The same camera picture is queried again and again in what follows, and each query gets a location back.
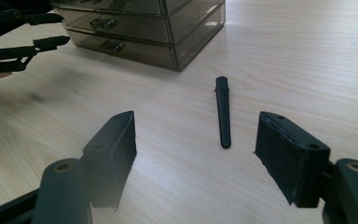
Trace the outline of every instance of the drawer handle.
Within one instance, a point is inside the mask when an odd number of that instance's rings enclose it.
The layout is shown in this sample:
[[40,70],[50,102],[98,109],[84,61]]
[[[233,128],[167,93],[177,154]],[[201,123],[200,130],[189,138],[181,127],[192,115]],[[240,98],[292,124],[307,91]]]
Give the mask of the drawer handle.
[[91,2],[93,5],[100,3],[102,0],[80,0],[80,4]]
[[91,21],[89,23],[89,25],[92,27],[92,29],[99,29],[102,28],[105,31],[109,31],[111,30],[113,27],[115,27],[117,25],[117,19],[116,18],[112,18],[112,19],[106,19],[104,17],[100,17],[98,19],[95,19],[93,21]]
[[108,40],[108,41],[104,42],[103,44],[101,44],[101,46],[100,46],[101,49],[107,49],[107,50],[111,51],[112,53],[119,53],[125,47],[126,47],[126,45],[124,44],[124,42],[121,42],[121,41],[117,42],[115,40]]

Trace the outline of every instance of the wooden table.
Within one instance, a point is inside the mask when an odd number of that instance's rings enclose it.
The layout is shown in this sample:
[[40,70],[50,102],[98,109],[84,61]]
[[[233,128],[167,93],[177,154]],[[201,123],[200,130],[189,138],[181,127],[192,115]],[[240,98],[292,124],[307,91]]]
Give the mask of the wooden table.
[[[66,35],[21,28],[0,48]],[[220,147],[214,80],[228,77],[232,146]],[[79,158],[115,114],[133,110],[138,156],[116,212],[95,223],[322,223],[289,206],[254,154],[258,114],[291,119],[358,160],[358,2],[227,0],[227,23],[175,73],[75,47],[41,53],[0,79],[0,204]]]

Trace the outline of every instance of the light wood grain surface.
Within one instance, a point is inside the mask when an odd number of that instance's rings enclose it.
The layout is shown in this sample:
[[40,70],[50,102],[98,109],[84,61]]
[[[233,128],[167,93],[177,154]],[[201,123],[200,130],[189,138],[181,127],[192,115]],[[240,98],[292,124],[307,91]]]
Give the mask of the light wood grain surface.
[[[0,48],[66,35],[24,25]],[[232,146],[219,144],[214,80],[228,77]],[[291,119],[358,160],[358,2],[227,0],[227,23],[182,72],[75,47],[38,54],[0,79],[0,204],[79,158],[115,114],[133,110],[138,156],[116,212],[95,223],[322,223],[289,206],[254,154],[258,113]]]

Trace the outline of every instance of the drawer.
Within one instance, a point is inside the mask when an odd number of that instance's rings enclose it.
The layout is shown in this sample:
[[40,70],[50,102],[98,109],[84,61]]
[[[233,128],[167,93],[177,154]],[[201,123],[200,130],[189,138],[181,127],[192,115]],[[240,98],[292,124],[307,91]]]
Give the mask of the drawer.
[[70,29],[67,29],[67,31],[79,47],[142,63],[150,63],[170,69],[175,68],[172,62],[172,48],[114,39],[99,36],[96,33],[85,33]]
[[173,14],[193,0],[50,0],[55,7],[147,14]]
[[173,42],[180,42],[224,3],[224,0],[193,0],[177,10],[170,16]]
[[201,51],[201,49],[217,34],[226,22],[226,5],[216,9],[208,18],[176,45],[175,52],[179,69],[183,68]]
[[125,35],[168,43],[166,20],[164,17],[146,17],[114,13],[56,9],[70,27],[106,33]]
[[50,0],[55,7],[161,14],[159,0]]

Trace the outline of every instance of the plastic drawer organizer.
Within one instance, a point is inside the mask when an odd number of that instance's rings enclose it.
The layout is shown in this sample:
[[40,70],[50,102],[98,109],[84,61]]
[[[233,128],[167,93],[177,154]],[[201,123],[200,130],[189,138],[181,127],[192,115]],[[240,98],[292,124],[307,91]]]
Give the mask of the plastic drawer organizer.
[[50,0],[73,42],[181,71],[226,21],[224,0]]

